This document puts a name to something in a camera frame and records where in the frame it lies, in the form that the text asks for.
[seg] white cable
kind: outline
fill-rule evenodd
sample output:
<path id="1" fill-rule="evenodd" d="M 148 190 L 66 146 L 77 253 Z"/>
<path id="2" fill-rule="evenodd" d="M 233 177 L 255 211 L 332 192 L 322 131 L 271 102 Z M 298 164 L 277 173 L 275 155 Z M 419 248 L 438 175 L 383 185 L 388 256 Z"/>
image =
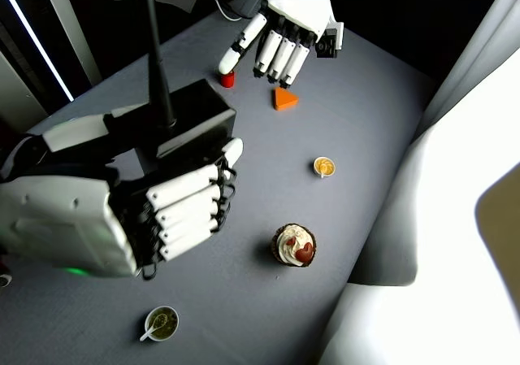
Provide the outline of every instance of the white cable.
<path id="1" fill-rule="evenodd" d="M 214 1 L 217 4 L 217 7 L 219 8 L 220 12 L 222 13 L 222 15 L 224 16 L 224 18 L 226 20 L 229 20 L 229 21 L 240 21 L 241 20 L 241 17 L 239 17 L 239 18 L 231 18 L 231 17 L 229 17 L 226 13 L 224 13 L 224 10 L 222 10 L 222 7 L 220 7 L 219 0 L 214 0 Z"/>
<path id="2" fill-rule="evenodd" d="M 9 0 L 11 3 L 11 6 L 13 9 L 15 9 L 16 14 L 18 15 L 19 20 L 22 22 L 23 26 L 25 27 L 25 30 L 27 30 L 28 35 L 31 37 L 32 42 L 38 48 L 40 51 L 41 57 L 45 60 L 47 63 L 47 66 L 49 67 L 50 71 L 52 72 L 52 75 L 54 75 L 54 78 L 56 78 L 56 81 L 61 86 L 63 92 L 67 96 L 68 100 L 70 102 L 74 101 L 74 97 L 72 97 L 72 94 L 70 91 L 68 91 L 67 86 L 65 85 L 65 82 L 63 82 L 62 77 L 58 74 L 58 71 L 56 70 L 56 67 L 52 64 L 50 61 L 49 55 L 46 53 L 46 50 L 43 49 L 43 46 L 40 43 L 40 40 L 38 40 L 38 37 L 36 36 L 36 33 L 33 31 L 33 28 L 31 28 L 31 25 L 29 25 L 29 22 L 25 18 L 24 13 L 22 12 L 22 9 L 20 9 L 20 6 L 18 6 L 18 2 L 16 0 Z"/>

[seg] gray table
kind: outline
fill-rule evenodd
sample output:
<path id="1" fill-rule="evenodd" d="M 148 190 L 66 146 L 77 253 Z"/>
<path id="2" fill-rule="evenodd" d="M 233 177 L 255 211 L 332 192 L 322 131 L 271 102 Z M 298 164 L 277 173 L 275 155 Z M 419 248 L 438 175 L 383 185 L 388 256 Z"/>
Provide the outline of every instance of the gray table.
<path id="1" fill-rule="evenodd" d="M 0 293 L 2 364 L 287 365 L 311 356 L 432 83 L 347 31 L 337 60 L 306 62 L 292 87 L 298 107 L 277 112 L 273 86 L 253 78 L 253 52 L 236 69 L 233 89 L 214 78 L 242 25 L 212 15 L 162 47 L 171 89 L 206 77 L 237 110 L 234 134 L 245 152 L 225 229 L 161 265 L 151 282 L 71 276 L 8 259 L 15 279 Z M 140 59 L 34 131 L 141 102 L 146 77 Z M 320 155 L 336 161 L 330 179 L 310 170 Z M 129 176 L 139 173 L 131 159 L 124 166 Z M 317 237 L 308 268 L 281 266 L 267 253 L 273 232 L 288 222 Z M 144 315 L 161 304 L 180 314 L 175 338 L 139 343 Z"/>

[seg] heart-shaped chocolate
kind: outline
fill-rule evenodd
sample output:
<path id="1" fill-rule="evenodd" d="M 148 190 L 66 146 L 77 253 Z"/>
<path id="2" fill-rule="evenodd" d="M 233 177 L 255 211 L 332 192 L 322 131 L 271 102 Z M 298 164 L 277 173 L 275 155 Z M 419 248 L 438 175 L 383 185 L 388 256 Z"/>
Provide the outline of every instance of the heart-shaped chocolate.
<path id="1" fill-rule="evenodd" d="M 302 263 L 308 263 L 314 255 L 314 248 L 312 243 L 307 242 L 303 249 L 299 249 L 296 252 L 296 259 Z"/>

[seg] cupcake wrapper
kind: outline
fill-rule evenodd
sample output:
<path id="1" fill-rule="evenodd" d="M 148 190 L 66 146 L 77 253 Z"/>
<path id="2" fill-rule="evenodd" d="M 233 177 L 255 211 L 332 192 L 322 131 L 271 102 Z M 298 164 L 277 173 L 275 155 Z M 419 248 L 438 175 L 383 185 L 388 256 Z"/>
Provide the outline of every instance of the cupcake wrapper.
<path id="1" fill-rule="evenodd" d="M 293 265 L 291 263 L 284 262 L 282 260 L 282 258 L 280 257 L 280 253 L 278 252 L 278 246 L 276 245 L 276 243 L 278 241 L 278 237 L 280 236 L 280 234 L 285 230 L 285 228 L 288 225 L 297 225 L 298 227 L 302 227 L 303 229 L 305 229 L 309 233 L 310 237 L 312 237 L 312 242 L 314 243 L 314 254 L 312 256 L 312 259 L 308 263 L 304 263 L 301 266 L 297 266 L 297 265 Z M 317 250 L 318 250 L 318 246 L 316 245 L 316 238 L 314 237 L 314 234 L 311 231 L 309 231 L 309 229 L 307 227 L 304 227 L 303 225 L 296 224 L 296 223 L 285 224 L 283 227 L 278 228 L 278 230 L 276 231 L 276 234 L 273 236 L 273 239 L 271 241 L 271 252 L 275 256 L 276 260 L 278 262 L 280 262 L 282 265 L 290 266 L 290 267 L 308 267 L 312 263 L 312 261 L 314 261 L 314 257 L 316 256 Z"/>

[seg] white spoon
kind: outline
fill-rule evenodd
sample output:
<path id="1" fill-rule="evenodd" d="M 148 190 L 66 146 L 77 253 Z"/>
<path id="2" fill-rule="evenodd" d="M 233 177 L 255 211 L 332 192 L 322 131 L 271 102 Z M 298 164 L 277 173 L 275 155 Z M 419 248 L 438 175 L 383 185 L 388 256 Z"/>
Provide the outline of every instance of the white spoon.
<path id="1" fill-rule="evenodd" d="M 159 330 L 161 327 L 164 327 L 167 321 L 168 317 L 165 314 L 157 315 L 157 317 L 154 319 L 154 322 L 152 323 L 152 326 L 146 330 L 141 338 L 139 338 L 139 341 L 143 342 L 143 340 L 152 335 L 155 331 Z"/>

